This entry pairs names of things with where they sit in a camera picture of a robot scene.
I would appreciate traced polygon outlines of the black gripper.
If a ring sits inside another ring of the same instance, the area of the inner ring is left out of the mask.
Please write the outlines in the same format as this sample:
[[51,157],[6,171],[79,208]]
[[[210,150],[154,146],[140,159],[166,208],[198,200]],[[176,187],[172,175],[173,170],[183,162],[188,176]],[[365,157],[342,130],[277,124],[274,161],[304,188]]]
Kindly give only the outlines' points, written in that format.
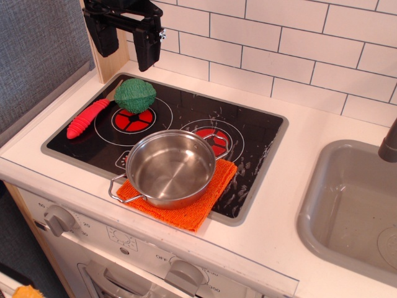
[[83,16],[99,54],[106,58],[118,50],[117,30],[133,33],[138,68],[144,72],[160,56],[166,33],[163,11],[151,1],[84,1]]

